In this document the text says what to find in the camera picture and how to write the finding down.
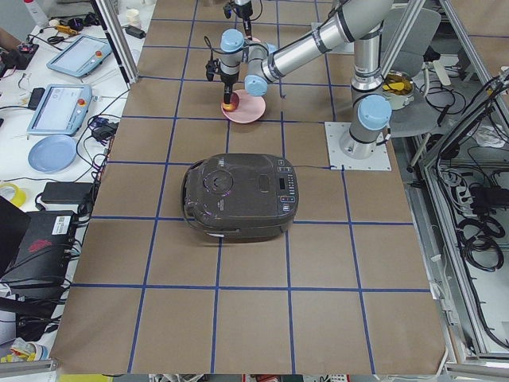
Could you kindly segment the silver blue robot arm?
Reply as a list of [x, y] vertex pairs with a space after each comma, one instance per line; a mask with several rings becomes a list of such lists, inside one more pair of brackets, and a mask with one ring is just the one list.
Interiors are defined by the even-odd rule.
[[240, 65], [247, 65], [243, 83], [253, 97], [264, 96], [272, 84], [342, 44], [354, 45], [355, 65], [352, 77], [352, 108], [355, 117], [340, 138], [340, 148], [350, 158], [369, 158], [377, 139], [387, 127], [390, 104], [379, 89], [383, 83], [380, 44], [383, 22], [393, 6], [391, 1], [336, 1], [326, 20], [289, 44], [275, 48], [251, 36], [251, 2], [235, 1], [244, 14], [244, 30], [226, 29], [220, 46], [211, 51], [206, 77], [219, 75], [223, 83], [221, 108], [229, 115], [239, 107], [234, 92]]
[[243, 29], [246, 37], [252, 39], [251, 16], [253, 8], [251, 0], [231, 0], [223, 5], [223, 14], [226, 19], [230, 19], [232, 14], [240, 18], [243, 23]]

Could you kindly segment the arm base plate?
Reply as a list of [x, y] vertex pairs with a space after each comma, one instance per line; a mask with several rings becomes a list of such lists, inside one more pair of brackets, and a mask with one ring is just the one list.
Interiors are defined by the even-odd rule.
[[371, 143], [359, 143], [350, 135], [348, 122], [325, 122], [329, 166], [332, 170], [391, 171], [382, 131]]

